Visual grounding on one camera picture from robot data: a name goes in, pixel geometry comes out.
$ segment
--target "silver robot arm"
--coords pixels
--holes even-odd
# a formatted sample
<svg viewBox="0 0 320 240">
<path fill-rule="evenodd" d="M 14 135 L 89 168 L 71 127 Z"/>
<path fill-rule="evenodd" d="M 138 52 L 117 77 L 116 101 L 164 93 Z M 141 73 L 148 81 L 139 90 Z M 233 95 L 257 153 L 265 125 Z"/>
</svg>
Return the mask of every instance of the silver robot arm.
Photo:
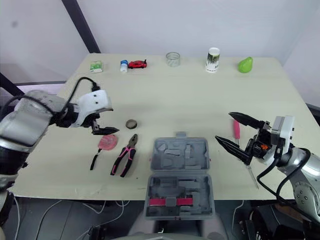
<svg viewBox="0 0 320 240">
<path fill-rule="evenodd" d="M 92 92 L 71 103 L 82 79 L 92 82 Z M 13 112 L 3 117 L 9 105 L 6 103 L 0 113 L 0 226 L 7 220 L 13 203 L 14 196 L 7 189 L 14 184 L 18 171 L 28 165 L 28 155 L 46 134 L 49 125 L 91 127 L 94 135 L 119 131 L 115 127 L 100 128 L 97 124 L 99 113 L 113 109 L 107 92 L 90 78 L 80 78 L 67 101 L 41 90 L 33 90 L 13 99 L 20 98 Z"/>
<path fill-rule="evenodd" d="M 268 168 L 257 176 L 257 181 L 281 203 L 301 213 L 307 240 L 320 239 L 320 158 L 308 149 L 295 147 L 291 143 L 295 118 L 277 116 L 271 128 L 268 121 L 259 121 L 239 112 L 229 114 L 239 123 L 253 127 L 258 132 L 249 140 L 245 150 L 223 137 L 216 136 L 217 141 L 246 165 L 251 163 L 253 157 L 268 165 Z M 261 181 L 274 167 L 287 176 L 276 191 Z M 292 185 L 296 205 L 280 196 L 287 181 Z"/>
</svg>

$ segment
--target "screwdriver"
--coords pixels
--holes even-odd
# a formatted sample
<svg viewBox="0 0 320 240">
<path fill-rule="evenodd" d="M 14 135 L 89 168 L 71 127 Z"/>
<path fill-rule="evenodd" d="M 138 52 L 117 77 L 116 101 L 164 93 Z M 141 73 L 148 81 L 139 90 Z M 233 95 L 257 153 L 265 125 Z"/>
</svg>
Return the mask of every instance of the screwdriver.
<svg viewBox="0 0 320 240">
<path fill-rule="evenodd" d="M 239 122 L 237 122 L 237 120 L 233 120 L 233 131 L 234 131 L 234 138 L 235 138 L 235 143 L 238 144 L 240 146 L 240 125 Z M 254 173 L 252 172 L 251 166 L 250 165 L 245 165 L 246 168 L 249 171 L 249 174 L 254 182 L 254 185 L 256 186 L 257 189 L 259 189 L 257 180 L 255 178 Z"/>
</svg>

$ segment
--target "beige table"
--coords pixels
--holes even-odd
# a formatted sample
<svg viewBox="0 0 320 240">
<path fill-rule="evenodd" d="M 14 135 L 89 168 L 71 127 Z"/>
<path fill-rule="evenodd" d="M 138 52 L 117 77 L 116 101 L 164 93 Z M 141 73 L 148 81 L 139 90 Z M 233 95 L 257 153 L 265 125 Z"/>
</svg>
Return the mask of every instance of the beige table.
<svg viewBox="0 0 320 240">
<path fill-rule="evenodd" d="M 120 61 L 147 59 L 145 69 L 120 73 Z M 89 73 L 91 61 L 102 60 L 104 71 Z M 107 90 L 114 111 L 104 112 L 101 127 L 120 129 L 118 144 L 102 151 L 93 171 L 91 161 L 101 136 L 88 128 L 50 126 L 37 148 L 29 156 L 29 166 L 19 172 L 11 190 L 17 196 L 77 200 L 144 200 L 153 144 L 158 137 L 174 137 L 185 131 L 189 137 L 208 141 L 214 199 L 274 199 L 262 187 L 256 189 L 248 170 L 227 153 L 215 135 L 233 140 L 232 118 L 228 112 L 242 112 L 273 123 L 276 116 L 296 116 L 293 143 L 320 154 L 320 128 L 280 63 L 274 58 L 254 58 L 248 74 L 237 71 L 239 57 L 221 57 L 217 73 L 204 70 L 204 58 L 182 58 L 171 68 L 164 56 L 89 54 L 59 93 L 67 98 L 76 80 L 87 76 Z M 90 91 L 83 82 L 75 98 Z M 125 128 L 135 119 L 138 128 Z M 136 155 L 127 177 L 110 176 L 112 165 L 130 137 L 138 134 Z M 240 145 L 244 148 L 256 131 L 241 126 Z M 252 161 L 257 176 L 266 168 Z M 274 169 L 264 181 L 274 190 L 285 176 Z M 292 198 L 292 188 L 285 185 L 282 195 Z"/>
</svg>

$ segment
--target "white cup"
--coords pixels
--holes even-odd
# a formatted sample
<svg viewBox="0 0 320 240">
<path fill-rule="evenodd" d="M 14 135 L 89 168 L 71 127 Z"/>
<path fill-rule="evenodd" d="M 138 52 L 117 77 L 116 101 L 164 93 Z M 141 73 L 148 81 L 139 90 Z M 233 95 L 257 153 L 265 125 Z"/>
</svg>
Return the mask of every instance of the white cup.
<svg viewBox="0 0 320 240">
<path fill-rule="evenodd" d="M 220 49 L 211 47 L 206 58 L 205 70 L 208 73 L 215 73 L 219 68 Z"/>
</svg>

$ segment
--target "pink pliers handle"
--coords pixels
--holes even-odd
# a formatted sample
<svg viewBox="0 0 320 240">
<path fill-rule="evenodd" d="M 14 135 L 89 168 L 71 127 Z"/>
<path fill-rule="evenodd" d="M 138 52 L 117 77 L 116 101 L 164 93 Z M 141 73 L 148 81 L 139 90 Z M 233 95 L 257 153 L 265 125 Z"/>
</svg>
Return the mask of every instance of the pink pliers handle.
<svg viewBox="0 0 320 240">
<path fill-rule="evenodd" d="M 131 167 L 131 164 L 132 164 L 132 161 L 134 159 L 134 156 L 136 154 L 136 149 L 135 148 L 128 148 L 126 146 L 126 147 L 122 148 L 122 151 L 121 151 L 119 157 L 115 160 L 110 175 L 115 175 L 116 174 L 117 168 L 118 168 L 121 160 L 124 158 L 124 156 L 127 153 L 129 153 L 129 158 L 128 158 L 128 161 L 126 162 L 126 165 L 125 165 L 120 177 L 123 178 L 127 174 L 128 170 Z"/>
</svg>

